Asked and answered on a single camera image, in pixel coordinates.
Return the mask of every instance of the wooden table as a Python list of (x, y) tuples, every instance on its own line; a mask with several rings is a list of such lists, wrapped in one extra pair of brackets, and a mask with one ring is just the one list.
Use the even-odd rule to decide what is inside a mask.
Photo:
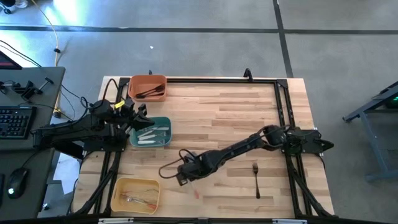
[[(100, 97), (110, 78), (118, 82), (120, 77), (104, 77)], [(312, 129), (313, 120), (304, 80), (291, 78), (288, 84), (296, 125)], [(110, 101), (116, 98), (114, 85), (109, 86), (106, 98)], [(172, 120), (172, 142), (167, 147), (157, 148), (137, 148), (128, 143), (122, 153), (118, 177), (160, 182), (160, 203), (153, 217), (294, 217), (286, 162), (280, 151), (252, 150), (228, 161), (209, 177), (194, 181), (193, 186), (198, 189), (200, 199), (195, 199), (190, 184), (181, 187), (175, 178), (162, 179), (158, 175), (160, 166), (179, 158), (179, 149), (197, 153), (222, 149), (247, 138), (265, 125), (279, 125), (273, 85), (168, 83), (166, 101), (147, 103), (147, 110), (148, 117), (167, 116)], [(79, 209), (97, 187), (103, 157), (103, 152), (94, 152), (84, 162), (73, 201), (73, 208), (76, 209), (73, 210)], [(333, 213), (321, 160), (308, 154), (302, 157), (309, 189), (324, 208)], [(259, 166), (261, 199), (256, 199), (253, 161), (257, 161)], [(163, 175), (175, 174), (177, 166), (164, 169)], [(104, 191), (102, 209), (107, 196), (108, 189)], [(298, 196), (300, 208), (305, 211), (301, 190), (298, 190)], [(118, 212), (113, 216), (149, 215)]]

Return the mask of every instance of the concrete floor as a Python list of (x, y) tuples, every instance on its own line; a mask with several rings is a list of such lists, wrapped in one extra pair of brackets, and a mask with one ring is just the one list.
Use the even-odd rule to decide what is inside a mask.
[[(277, 28), (272, 0), (39, 1), (56, 25), (93, 27)], [(394, 0), (279, 0), (286, 29), (398, 29)], [(35, 7), (0, 13), (0, 23), (47, 25)], [(89, 101), (105, 75), (154, 73), (176, 76), (286, 77), (278, 34), (59, 32), (67, 68), (63, 84)], [(315, 126), (335, 147), (325, 153), (335, 213), (344, 218), (398, 223), (398, 181), (369, 183), (378, 165), (360, 121), (341, 117), (398, 79), (396, 35), (286, 35), (294, 77), (304, 78)], [(52, 32), (0, 31), (0, 38), (53, 65)], [(31, 67), (10, 55), (23, 67)], [(83, 110), (73, 99), (76, 116)], [(68, 115), (68, 103), (61, 102)], [(49, 187), (51, 195), (61, 194)], [(64, 214), (67, 195), (42, 216)]]

